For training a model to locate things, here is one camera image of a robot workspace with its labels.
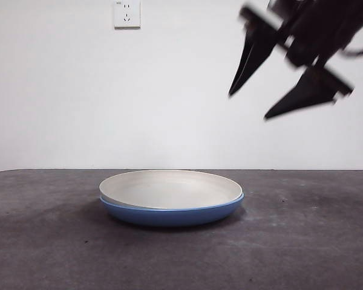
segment electrical socket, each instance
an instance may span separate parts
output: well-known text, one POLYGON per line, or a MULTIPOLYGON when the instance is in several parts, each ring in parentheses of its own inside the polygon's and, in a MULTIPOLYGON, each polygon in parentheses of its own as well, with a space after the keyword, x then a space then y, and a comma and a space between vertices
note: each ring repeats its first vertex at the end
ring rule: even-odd
POLYGON ((114 28, 140 27, 140 0, 116 0, 114 28))

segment table surface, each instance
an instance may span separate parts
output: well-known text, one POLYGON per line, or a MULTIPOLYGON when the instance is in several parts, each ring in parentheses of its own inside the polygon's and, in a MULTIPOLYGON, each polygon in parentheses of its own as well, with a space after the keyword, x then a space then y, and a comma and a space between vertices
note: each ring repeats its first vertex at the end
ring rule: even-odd
POLYGON ((363 171, 201 170, 245 199, 190 228, 109 216, 98 185, 127 171, 0 172, 0 289, 363 289, 363 171))

